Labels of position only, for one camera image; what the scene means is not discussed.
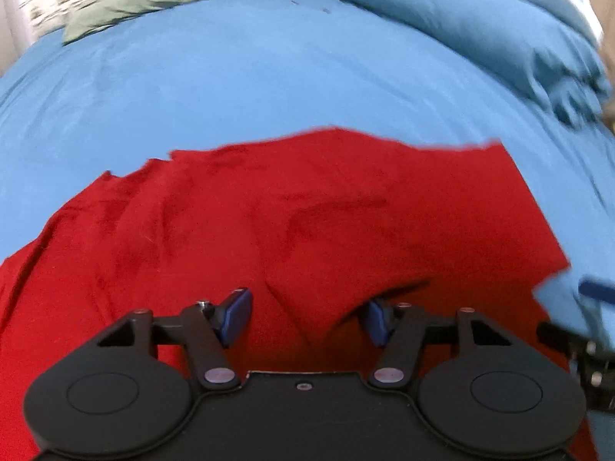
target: red fabric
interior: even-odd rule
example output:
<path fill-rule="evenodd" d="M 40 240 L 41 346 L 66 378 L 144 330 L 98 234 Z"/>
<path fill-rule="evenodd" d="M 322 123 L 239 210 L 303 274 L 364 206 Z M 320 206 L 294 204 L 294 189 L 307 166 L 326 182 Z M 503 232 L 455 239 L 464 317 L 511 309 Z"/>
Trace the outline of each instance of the red fabric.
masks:
<path fill-rule="evenodd" d="M 177 314 L 250 286 L 236 368 L 368 369 L 377 353 L 352 313 L 370 297 L 402 287 L 397 300 L 434 313 L 472 306 L 538 346 L 531 290 L 566 266 L 500 145 L 419 150 L 328 129 L 105 173 L 0 268 L 0 459 L 36 453 L 29 383 L 137 307 Z M 179 350 L 164 360 L 180 366 Z M 595 460 L 587 431 L 577 440 Z"/>

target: screw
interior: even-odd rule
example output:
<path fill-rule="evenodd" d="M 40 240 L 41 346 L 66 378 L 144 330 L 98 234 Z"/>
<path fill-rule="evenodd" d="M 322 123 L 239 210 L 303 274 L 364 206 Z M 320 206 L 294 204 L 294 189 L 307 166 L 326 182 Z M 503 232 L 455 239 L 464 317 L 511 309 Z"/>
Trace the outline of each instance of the screw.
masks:
<path fill-rule="evenodd" d="M 592 374 L 592 380 L 591 380 L 592 386 L 600 386 L 600 384 L 602 383 L 602 373 L 601 372 L 594 372 Z"/>
<path fill-rule="evenodd" d="M 235 372 L 229 368 L 213 368 L 205 372 L 205 379 L 210 383 L 221 385 L 235 379 Z"/>
<path fill-rule="evenodd" d="M 374 378 L 380 383 L 399 383 L 404 379 L 404 371 L 398 368 L 380 368 L 374 373 Z"/>

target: bed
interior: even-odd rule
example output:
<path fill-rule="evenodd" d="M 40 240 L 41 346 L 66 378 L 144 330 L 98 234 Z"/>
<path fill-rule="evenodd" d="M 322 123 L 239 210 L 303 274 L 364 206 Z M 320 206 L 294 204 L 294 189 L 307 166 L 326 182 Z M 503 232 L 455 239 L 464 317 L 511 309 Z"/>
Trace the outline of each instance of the bed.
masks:
<path fill-rule="evenodd" d="M 42 36 L 0 80 L 0 259 L 102 172 L 123 176 L 174 149 L 326 125 L 412 146 L 495 139 L 571 262 L 537 300 L 557 323 L 615 345 L 613 307 L 577 292 L 585 276 L 615 280 L 615 137 L 595 108 L 609 90 L 602 65 L 530 3 L 459 1 L 202 0 L 68 45 L 62 30 Z M 516 66 L 537 47 L 542 56 Z M 615 423 L 591 423 L 601 459 L 612 459 Z"/>

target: blue blanket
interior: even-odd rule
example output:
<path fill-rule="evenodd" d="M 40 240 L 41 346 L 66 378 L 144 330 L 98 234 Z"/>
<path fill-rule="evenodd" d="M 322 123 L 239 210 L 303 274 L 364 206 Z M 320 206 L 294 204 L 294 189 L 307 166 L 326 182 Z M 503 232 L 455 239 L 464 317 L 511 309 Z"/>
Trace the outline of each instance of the blue blanket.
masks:
<path fill-rule="evenodd" d="M 327 124 L 415 145 L 499 139 L 572 265 L 537 298 L 556 322 L 613 341 L 615 311 L 577 294 L 583 275 L 615 279 L 615 138 L 599 123 L 572 130 L 488 64 L 342 0 L 207 0 L 68 46 L 61 33 L 0 80 L 0 259 L 104 170 L 172 149 Z M 592 60 L 564 76 L 597 95 Z"/>

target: circular black cover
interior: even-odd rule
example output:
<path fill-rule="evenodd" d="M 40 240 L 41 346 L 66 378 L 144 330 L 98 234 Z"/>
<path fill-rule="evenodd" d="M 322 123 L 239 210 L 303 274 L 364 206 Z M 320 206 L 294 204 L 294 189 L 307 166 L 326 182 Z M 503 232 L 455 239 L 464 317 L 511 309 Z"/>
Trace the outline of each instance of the circular black cover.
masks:
<path fill-rule="evenodd" d="M 531 456 L 565 444 L 585 414 L 582 390 L 556 365 L 516 354 L 483 347 L 434 368 L 417 397 L 425 418 L 481 454 Z"/>
<path fill-rule="evenodd" d="M 191 404 L 187 381 L 130 349 L 60 361 L 30 386 L 24 416 L 39 446 L 72 456 L 121 456 L 169 434 Z"/>

